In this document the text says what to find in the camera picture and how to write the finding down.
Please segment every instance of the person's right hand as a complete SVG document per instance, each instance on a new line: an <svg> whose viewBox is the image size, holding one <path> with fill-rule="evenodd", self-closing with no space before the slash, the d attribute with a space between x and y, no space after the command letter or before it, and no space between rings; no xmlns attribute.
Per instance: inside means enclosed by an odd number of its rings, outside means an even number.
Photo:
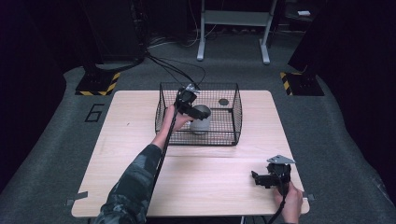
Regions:
<svg viewBox="0 0 396 224"><path fill-rule="evenodd" d="M160 131L157 132L157 134L155 135L154 139L151 142L151 144L156 145L161 150L163 150L163 147L165 145L166 137L172 125L172 119L174 115L175 115L175 106L170 105L165 111L165 116L163 118L163 126L161 126ZM182 115L179 112L177 112L175 125L172 132L179 130L189 120L194 120L194 119L188 115Z"/></svg>
<svg viewBox="0 0 396 224"><path fill-rule="evenodd" d="M278 189L274 189L275 202L277 206L283 200L283 196ZM303 206L303 192L295 188L293 183L289 182L289 192L286 196L285 206L282 210L283 220L287 223L298 223L301 207Z"/></svg>

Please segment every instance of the black cable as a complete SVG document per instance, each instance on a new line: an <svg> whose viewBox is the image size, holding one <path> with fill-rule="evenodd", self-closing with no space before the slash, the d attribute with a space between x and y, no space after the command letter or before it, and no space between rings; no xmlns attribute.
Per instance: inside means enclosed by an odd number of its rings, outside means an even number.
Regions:
<svg viewBox="0 0 396 224"><path fill-rule="evenodd" d="M286 193L285 193L286 191L283 189L282 180L281 180L279 174L276 173L276 176L279 178L280 193L281 193L282 196L283 196L283 200L282 200L282 202L280 203L279 208L277 209L276 213L275 213L275 214L271 217L271 219L268 221L268 224L272 224L272 223L275 221L275 219L276 219L276 218L280 215L280 213L282 212L283 207L285 206L285 203L286 203Z"/></svg>
<svg viewBox="0 0 396 224"><path fill-rule="evenodd" d="M158 180L158 176L160 175L160 171L163 168L163 161L165 160L166 151L167 151L168 146L169 146L169 140L171 139L172 131L173 131L174 127L175 127L176 116L177 116L177 113L178 113L177 110L178 110L178 108L175 107L174 115L172 117L172 123L171 123L171 126L169 127L169 132L168 132L168 135L166 135L166 140L165 140L165 143L163 145L163 154L161 156L160 163L158 164L158 167L157 167L157 173L154 176L153 190L155 188L155 184L157 184L157 180Z"/></svg>
<svg viewBox="0 0 396 224"><path fill-rule="evenodd" d="M180 61L177 61L177 60L166 59L166 58L158 58L158 59L167 60L167 61L171 61L171 62L175 62L175 63L183 63L183 62L180 62ZM197 67L197 68L199 68L199 69L201 69L201 70L203 71L204 75L202 76L201 80L200 80L200 81L198 82L198 84L197 84L198 86L201 85L201 83L204 81L204 79L205 79L205 77L206 77L206 71L205 71L205 69L204 69L203 67L201 67L201 66L198 66L198 65L195 65L195 64L192 64L192 63L183 63L183 64Z"/></svg>
<svg viewBox="0 0 396 224"><path fill-rule="evenodd" d="M262 216L262 220L264 221L264 224L268 224L267 219L265 218L265 216Z"/></svg>
<svg viewBox="0 0 396 224"><path fill-rule="evenodd" d="M184 64L187 64L187 65L190 65L190 66L198 67L198 68L200 68L201 70L204 71L204 75L203 75L202 79L200 80L199 83L196 83L196 82L195 82L194 80L192 80L192 78L191 78L189 75L187 75L185 72L183 72L183 71L180 70L179 68L175 67L174 65L172 65L172 64L170 64L170 63L168 63L168 62L165 62L164 60L172 61L172 62L177 62L177 63L183 63L183 62L179 62L179 61L171 60L171 59L165 59L165 58L157 58L157 57L154 57L154 56L150 55L149 53L146 55L146 57L149 58L150 60L152 60L154 63L156 63L156 64L158 64L159 66L161 66L161 67L162 67L167 73L169 73L169 74L172 76L172 78L174 78L175 81L178 82L181 86L183 86L183 84L174 76L174 74L172 74L171 71L173 71L173 72L175 72L175 73L178 73L178 74L182 75L183 77L185 77L186 79L188 79L188 80L194 85L194 87L195 87L196 90L200 90L199 85L204 81L205 76L206 76L206 71L205 71L205 69L204 69L203 67L200 67L200 66L198 66L198 65L194 65L194 64L191 64L191 63L184 63Z"/></svg>
<svg viewBox="0 0 396 224"><path fill-rule="evenodd" d="M177 72L177 73L181 74L183 77L185 77L186 79L188 79L190 82L192 82L192 83L195 85L195 82L194 82L194 80L192 80L192 78L190 78L185 72L183 72L183 71L181 71L180 69L176 68L176 67L173 66L172 64L167 63L167 62L164 62L163 60L161 60L161 59L159 59L159 58L156 58L156 57L153 57L153 56L151 56L151 55L149 55L148 57L149 57L152 61L154 61L154 60L157 61L157 62L156 62L157 64L159 64L159 65L161 65L161 66L165 66L166 68L169 68L169 69L173 70L174 72Z"/></svg>

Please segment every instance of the wire mesh cage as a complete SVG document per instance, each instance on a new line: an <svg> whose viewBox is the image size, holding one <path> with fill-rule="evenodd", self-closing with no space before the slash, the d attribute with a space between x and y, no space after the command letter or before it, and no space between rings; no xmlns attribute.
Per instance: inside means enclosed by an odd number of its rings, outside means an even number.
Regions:
<svg viewBox="0 0 396 224"><path fill-rule="evenodd" d="M173 105L177 91L188 83L163 82L160 85L160 102L158 103L155 132L163 124L163 117L168 106ZM209 126L206 130L196 132L192 122L173 133L169 145L184 146L236 146L242 130L242 104L236 83L201 83L200 92L192 106L206 105L211 111Z"/></svg>

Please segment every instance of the forearm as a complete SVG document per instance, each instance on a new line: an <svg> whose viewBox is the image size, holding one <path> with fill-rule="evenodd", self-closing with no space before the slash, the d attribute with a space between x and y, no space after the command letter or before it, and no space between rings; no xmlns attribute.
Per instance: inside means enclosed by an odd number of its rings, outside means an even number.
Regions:
<svg viewBox="0 0 396 224"><path fill-rule="evenodd" d="M166 137L168 135L169 130L161 129L152 140L151 144L157 146L160 150L163 150L165 146Z"/></svg>
<svg viewBox="0 0 396 224"><path fill-rule="evenodd" d="M151 200L153 181L161 158L161 149L148 145L122 174L107 197L95 223L125 220L144 223Z"/></svg>

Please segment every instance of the table leg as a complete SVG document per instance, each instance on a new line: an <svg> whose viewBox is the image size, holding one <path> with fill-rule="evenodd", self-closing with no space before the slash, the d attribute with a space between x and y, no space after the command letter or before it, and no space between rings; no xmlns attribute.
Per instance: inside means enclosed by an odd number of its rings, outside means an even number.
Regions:
<svg viewBox="0 0 396 224"><path fill-rule="evenodd" d="M205 53L205 0L201 4L201 39L199 41L197 60L202 61Z"/></svg>
<svg viewBox="0 0 396 224"><path fill-rule="evenodd" d="M270 64L270 57L268 55L268 48L267 48L267 39L268 39L268 34L270 33L271 23L272 23L272 20L274 17L276 1L277 0L273 0L273 3L271 5L271 10L270 10L269 16L268 16L267 25L265 26L264 35L263 35L262 39L260 39L260 48L262 49L262 61L266 65Z"/></svg>
<svg viewBox="0 0 396 224"><path fill-rule="evenodd" d="M246 221L245 217L242 217L241 218L241 224L246 224L246 223L247 223L247 221Z"/></svg>

